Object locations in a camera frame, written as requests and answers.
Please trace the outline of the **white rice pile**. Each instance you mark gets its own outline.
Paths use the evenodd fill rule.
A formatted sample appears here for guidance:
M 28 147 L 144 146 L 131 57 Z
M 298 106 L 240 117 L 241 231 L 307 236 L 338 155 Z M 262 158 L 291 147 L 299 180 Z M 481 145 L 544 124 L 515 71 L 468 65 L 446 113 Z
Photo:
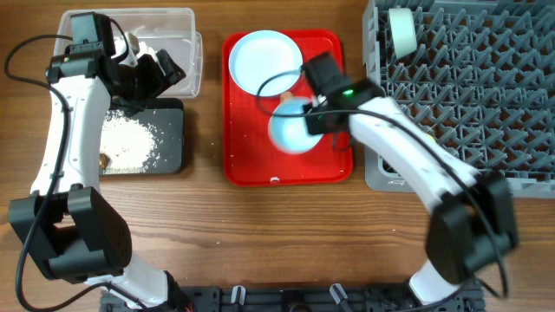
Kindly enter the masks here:
M 109 110 L 101 131 L 100 154 L 110 163 L 104 175 L 146 173 L 159 163 L 159 145 L 163 140 L 159 128 L 151 123 L 134 120 L 120 110 Z

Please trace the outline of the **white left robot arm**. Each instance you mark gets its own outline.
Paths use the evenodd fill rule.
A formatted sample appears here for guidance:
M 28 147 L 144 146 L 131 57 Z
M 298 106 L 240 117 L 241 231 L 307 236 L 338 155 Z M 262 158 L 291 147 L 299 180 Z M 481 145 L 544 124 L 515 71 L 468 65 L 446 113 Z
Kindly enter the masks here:
M 15 292 L 22 305 L 23 270 L 32 260 L 49 280 L 103 288 L 128 308 L 191 311 L 193 301 L 172 275 L 132 251 L 124 218 L 99 186 L 101 130 L 108 110 L 142 111 L 185 77 L 165 50 L 118 52 L 120 25 L 93 11 L 70 18 L 67 48 L 54 56 L 42 87 L 52 108 L 45 153 L 27 198 L 12 200 L 8 219 L 22 241 Z

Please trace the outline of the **mint green bowl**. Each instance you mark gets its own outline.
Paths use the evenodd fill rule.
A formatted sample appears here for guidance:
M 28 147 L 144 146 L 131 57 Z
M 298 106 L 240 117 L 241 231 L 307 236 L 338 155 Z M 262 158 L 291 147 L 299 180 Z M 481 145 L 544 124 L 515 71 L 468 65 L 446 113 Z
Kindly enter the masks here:
M 395 57 L 401 59 L 417 50 L 413 11 L 406 8 L 388 10 L 389 27 Z

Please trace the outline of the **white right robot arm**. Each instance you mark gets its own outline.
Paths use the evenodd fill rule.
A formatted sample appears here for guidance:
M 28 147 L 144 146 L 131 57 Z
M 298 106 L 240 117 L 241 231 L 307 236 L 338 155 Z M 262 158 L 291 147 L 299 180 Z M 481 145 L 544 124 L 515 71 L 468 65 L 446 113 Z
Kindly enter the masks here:
M 495 263 L 508 294 L 503 257 L 519 243 L 511 187 L 499 172 L 479 172 L 453 156 L 368 78 L 353 82 L 329 53 L 301 67 L 315 101 L 304 106 L 310 134 L 345 131 L 382 156 L 430 214 L 427 261 L 408 280 L 419 309 L 456 297 Z

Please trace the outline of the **brown food scrap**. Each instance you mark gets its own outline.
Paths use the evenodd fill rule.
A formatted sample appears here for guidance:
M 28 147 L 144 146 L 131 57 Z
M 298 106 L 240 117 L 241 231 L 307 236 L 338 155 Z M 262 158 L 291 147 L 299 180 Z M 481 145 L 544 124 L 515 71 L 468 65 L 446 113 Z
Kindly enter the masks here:
M 111 159 L 104 153 L 99 155 L 99 166 L 102 170 L 106 170 L 110 163 Z

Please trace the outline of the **light blue bowl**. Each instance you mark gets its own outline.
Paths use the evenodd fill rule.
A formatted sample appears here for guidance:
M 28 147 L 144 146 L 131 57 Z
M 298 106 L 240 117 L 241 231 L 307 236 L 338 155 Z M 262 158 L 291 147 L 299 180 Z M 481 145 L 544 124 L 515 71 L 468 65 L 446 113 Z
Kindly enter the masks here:
M 292 97 L 280 103 L 269 120 L 268 134 L 272 144 L 281 152 L 288 154 L 307 153 L 322 139 L 322 134 L 308 133 L 304 118 L 283 118 L 277 114 L 302 114 L 303 105 L 308 98 Z

